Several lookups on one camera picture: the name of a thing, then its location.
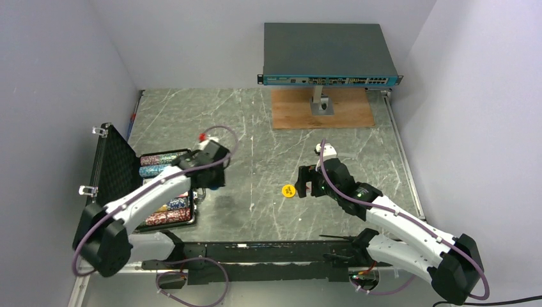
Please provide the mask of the yellow big blind button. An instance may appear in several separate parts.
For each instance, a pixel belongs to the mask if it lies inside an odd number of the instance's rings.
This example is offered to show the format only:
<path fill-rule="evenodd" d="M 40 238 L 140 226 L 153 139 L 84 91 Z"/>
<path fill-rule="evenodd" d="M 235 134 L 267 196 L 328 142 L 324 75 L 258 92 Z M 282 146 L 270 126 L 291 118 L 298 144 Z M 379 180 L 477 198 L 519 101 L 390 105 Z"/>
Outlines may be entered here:
<path fill-rule="evenodd" d="M 285 198 L 292 198 L 296 195 L 297 191 L 294 185 L 286 184 L 282 187 L 281 193 Z"/>

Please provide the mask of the black aluminium poker case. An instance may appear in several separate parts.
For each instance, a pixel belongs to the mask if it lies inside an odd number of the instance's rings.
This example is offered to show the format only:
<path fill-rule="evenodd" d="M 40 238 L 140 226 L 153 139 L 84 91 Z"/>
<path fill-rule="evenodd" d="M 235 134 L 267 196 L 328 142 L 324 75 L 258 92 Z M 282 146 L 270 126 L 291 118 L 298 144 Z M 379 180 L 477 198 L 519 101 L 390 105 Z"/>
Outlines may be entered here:
<path fill-rule="evenodd" d="M 91 178 L 88 185 L 80 186 L 79 192 L 86 197 L 86 205 L 97 204 L 103 207 L 107 203 L 135 191 L 143 184 L 148 183 L 150 179 L 140 177 L 139 168 L 142 167 L 140 156 L 136 154 L 113 124 L 103 123 L 98 127 L 93 127 L 93 133 L 98 136 L 98 143 Z M 141 226 L 143 221 L 135 229 L 135 232 L 153 232 L 195 224 L 196 202 L 202 200 L 205 194 L 192 190 L 177 197 L 187 197 L 190 200 L 190 205 L 187 207 L 192 212 L 190 221 L 159 226 Z"/>

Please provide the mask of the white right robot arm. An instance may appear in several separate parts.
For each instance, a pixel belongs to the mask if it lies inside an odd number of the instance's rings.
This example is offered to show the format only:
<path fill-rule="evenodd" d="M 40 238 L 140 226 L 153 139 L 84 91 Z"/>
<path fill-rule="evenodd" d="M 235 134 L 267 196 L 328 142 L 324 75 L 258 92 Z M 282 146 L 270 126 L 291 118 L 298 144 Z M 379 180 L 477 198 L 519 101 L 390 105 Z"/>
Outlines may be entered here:
<path fill-rule="evenodd" d="M 431 284 L 446 301 L 463 305 L 468 298 L 485 301 L 490 296 L 476 241 L 430 226 L 401 209 L 381 190 L 356 181 L 348 168 L 333 158 L 323 165 L 301 166 L 295 189 L 301 198 L 328 196 L 349 215 L 393 233 L 392 239 L 376 230 L 362 231 L 353 242 L 352 256 L 359 265 L 385 262 Z"/>

